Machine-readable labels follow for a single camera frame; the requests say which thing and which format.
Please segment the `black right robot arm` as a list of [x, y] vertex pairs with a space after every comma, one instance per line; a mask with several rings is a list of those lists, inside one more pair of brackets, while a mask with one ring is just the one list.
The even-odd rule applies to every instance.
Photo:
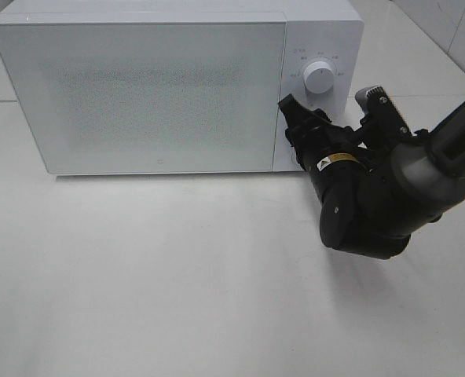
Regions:
[[465, 101], [433, 130], [411, 131], [381, 86], [355, 99], [364, 113], [357, 129], [332, 124], [293, 96], [278, 106], [320, 201], [322, 243], [388, 259], [465, 200]]

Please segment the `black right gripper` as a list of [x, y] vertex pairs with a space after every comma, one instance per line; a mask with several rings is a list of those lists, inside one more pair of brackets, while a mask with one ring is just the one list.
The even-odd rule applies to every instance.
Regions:
[[316, 189], [353, 188], [378, 165], [374, 150], [350, 126], [336, 126], [320, 108], [313, 112], [292, 94], [278, 102], [287, 129], [285, 136], [296, 159]]

